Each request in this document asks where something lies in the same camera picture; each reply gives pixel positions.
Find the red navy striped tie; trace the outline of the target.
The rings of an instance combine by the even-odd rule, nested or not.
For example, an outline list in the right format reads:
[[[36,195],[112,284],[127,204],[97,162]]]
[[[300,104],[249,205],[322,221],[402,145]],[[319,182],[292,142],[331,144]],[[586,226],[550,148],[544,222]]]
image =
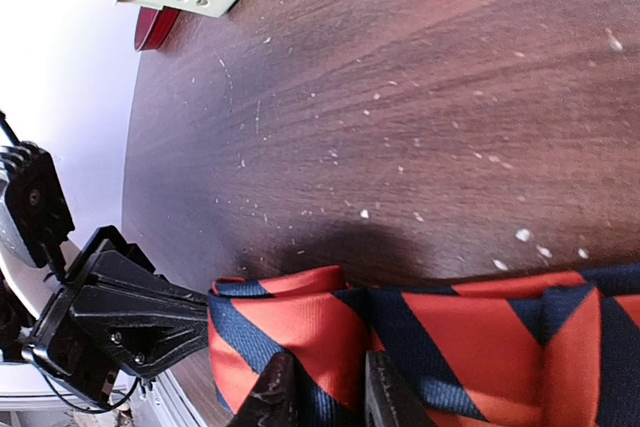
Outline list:
[[[217,281],[209,352],[238,411],[273,355],[296,364],[300,422],[360,426],[369,351],[439,426],[635,426],[639,267],[424,289],[355,288],[341,268]]]

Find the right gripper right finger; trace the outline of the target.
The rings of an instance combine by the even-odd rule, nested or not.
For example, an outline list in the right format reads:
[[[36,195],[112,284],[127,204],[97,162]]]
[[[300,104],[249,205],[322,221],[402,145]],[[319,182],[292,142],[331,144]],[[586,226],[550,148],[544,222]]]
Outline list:
[[[368,351],[365,359],[367,426],[429,426],[422,403],[385,352]]]

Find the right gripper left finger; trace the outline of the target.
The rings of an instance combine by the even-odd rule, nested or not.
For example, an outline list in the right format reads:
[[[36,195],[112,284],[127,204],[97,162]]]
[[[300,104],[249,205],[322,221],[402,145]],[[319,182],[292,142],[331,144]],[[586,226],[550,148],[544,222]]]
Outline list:
[[[298,425],[296,371],[292,355],[276,353],[260,374],[229,427]]]

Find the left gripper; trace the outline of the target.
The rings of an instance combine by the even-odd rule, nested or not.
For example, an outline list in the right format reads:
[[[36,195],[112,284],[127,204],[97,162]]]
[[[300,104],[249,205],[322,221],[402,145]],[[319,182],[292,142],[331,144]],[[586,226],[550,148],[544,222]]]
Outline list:
[[[153,378],[208,342],[206,296],[154,273],[118,229],[96,231],[30,331],[22,355],[96,410],[118,374]]]

